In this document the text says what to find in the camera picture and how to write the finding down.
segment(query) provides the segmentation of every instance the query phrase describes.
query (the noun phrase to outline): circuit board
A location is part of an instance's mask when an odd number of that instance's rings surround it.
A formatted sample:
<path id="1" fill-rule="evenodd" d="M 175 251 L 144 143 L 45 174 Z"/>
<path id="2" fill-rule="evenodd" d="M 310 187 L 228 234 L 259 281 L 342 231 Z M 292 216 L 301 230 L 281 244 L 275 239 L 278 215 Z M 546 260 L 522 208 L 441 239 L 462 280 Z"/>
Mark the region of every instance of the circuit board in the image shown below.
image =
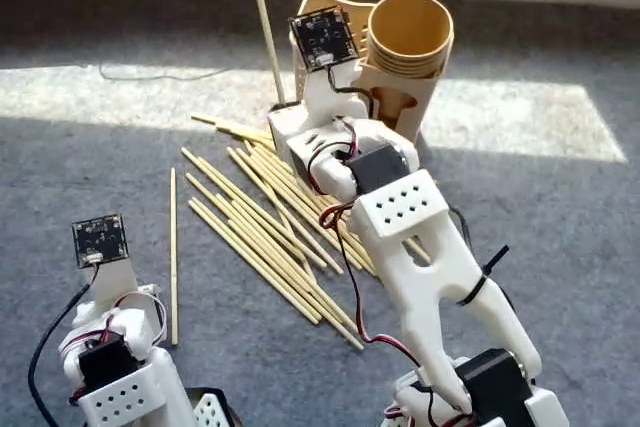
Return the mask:
<path id="1" fill-rule="evenodd" d="M 308 72 L 358 58 L 347 22 L 337 6 L 289 19 Z"/>
<path id="2" fill-rule="evenodd" d="M 78 267 L 106 264 L 129 257 L 124 224 L 119 214 L 71 224 Z"/>

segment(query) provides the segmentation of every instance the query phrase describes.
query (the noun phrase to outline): paper cup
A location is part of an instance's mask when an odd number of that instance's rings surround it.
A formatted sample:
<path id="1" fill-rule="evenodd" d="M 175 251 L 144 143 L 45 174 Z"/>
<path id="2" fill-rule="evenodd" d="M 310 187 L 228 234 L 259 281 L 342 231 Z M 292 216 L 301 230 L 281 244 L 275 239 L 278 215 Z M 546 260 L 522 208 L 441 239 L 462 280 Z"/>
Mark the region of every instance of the paper cup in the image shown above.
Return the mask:
<path id="1" fill-rule="evenodd" d="M 367 62 L 412 79 L 437 76 L 453 41 L 453 20 L 437 0 L 381 0 L 369 14 Z"/>

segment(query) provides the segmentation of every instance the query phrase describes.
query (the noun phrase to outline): black zip tie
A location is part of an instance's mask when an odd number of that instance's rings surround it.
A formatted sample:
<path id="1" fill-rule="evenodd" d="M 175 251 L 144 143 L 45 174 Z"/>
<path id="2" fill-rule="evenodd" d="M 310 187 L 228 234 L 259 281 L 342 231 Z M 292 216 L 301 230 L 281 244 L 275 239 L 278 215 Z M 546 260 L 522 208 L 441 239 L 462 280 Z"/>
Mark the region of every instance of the black zip tie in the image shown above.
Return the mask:
<path id="1" fill-rule="evenodd" d="M 469 305 L 471 302 L 473 302 L 473 299 L 476 298 L 476 296 L 480 293 L 480 289 L 482 289 L 484 284 L 487 282 L 487 279 L 491 275 L 491 271 L 493 270 L 493 268 L 498 262 L 500 262 L 500 260 L 502 260 L 502 257 L 504 257 L 507 252 L 509 252 L 509 246 L 503 245 L 498 253 L 494 255 L 491 260 L 489 260 L 489 262 L 484 264 L 484 266 L 482 267 L 482 277 L 480 277 L 478 283 L 473 287 L 473 289 L 471 289 L 471 292 L 469 292 L 469 294 L 464 299 L 458 302 L 458 305 L 464 307 L 465 305 Z M 509 302 L 509 305 L 511 305 L 511 308 L 513 308 L 513 304 L 511 304 L 511 300 L 509 300 L 509 297 L 507 297 L 507 301 Z"/>

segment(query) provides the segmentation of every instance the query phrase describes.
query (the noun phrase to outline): gray carpet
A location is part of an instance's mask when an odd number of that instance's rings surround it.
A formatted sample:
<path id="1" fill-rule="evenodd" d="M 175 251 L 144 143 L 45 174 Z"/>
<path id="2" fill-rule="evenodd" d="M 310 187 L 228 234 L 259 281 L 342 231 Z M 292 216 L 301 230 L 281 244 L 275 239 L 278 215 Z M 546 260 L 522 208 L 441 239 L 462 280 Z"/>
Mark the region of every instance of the gray carpet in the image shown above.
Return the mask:
<path id="1" fill-rule="evenodd" d="M 268 2 L 289 68 L 284 19 L 299 0 Z M 254 0 L 0 5 L 0 425 L 39 426 L 27 363 L 80 286 L 69 224 L 123 213 L 139 277 L 166 287 L 168 172 L 188 167 L 180 146 L 258 196 L 227 159 L 228 137 L 187 114 L 260 125 L 275 95 Z M 447 5 L 456 44 L 423 161 L 465 212 L 480 260 L 512 247 L 495 278 L 542 354 L 540 385 L 572 425 L 634 425 L 640 13 Z M 230 70 L 194 82 L 108 81 L 99 64 L 119 77 Z M 387 346 L 357 353 L 327 325 L 306 323 L 189 212 L 194 192 L 179 185 L 181 344 L 172 355 L 184 383 L 223 388 L 249 426 L 376 425 L 407 361 Z M 397 335 L 382 287 L 360 278 L 370 330 Z M 321 283 L 353 308 L 346 277 Z M 490 345 L 448 302 L 443 324 L 452 355 Z M 60 424 L 80 426 L 55 352 L 64 331 L 44 352 L 38 383 Z"/>

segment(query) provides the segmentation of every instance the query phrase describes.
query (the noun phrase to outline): pile of chopsticks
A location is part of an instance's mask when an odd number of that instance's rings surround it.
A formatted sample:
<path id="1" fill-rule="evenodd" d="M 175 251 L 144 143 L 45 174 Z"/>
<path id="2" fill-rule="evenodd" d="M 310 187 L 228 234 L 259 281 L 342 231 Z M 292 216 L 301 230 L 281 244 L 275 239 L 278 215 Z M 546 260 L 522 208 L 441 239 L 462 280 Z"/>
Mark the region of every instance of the pile of chopsticks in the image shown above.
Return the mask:
<path id="1" fill-rule="evenodd" d="M 212 124 L 218 131 L 244 141 L 244 149 L 228 147 L 227 152 L 273 204 L 277 215 L 271 215 L 257 204 L 206 159 L 182 148 L 182 154 L 191 164 L 220 190 L 214 194 L 187 172 L 187 180 L 208 202 L 193 197 L 189 200 L 191 209 L 309 322 L 318 324 L 325 319 L 353 346 L 362 350 L 362 344 L 353 335 L 358 333 L 356 324 L 318 285 L 312 269 L 313 264 L 321 271 L 331 268 L 343 273 L 342 267 L 308 229 L 311 226 L 340 251 L 336 232 L 326 230 L 318 221 L 322 211 L 338 201 L 315 195 L 299 183 L 290 167 L 275 155 L 269 132 L 203 115 L 192 115 L 192 119 Z M 367 252 L 358 238 L 347 230 L 343 220 L 340 220 L 339 232 L 350 265 L 376 276 Z M 415 242 L 408 242 L 414 252 L 426 257 Z"/>

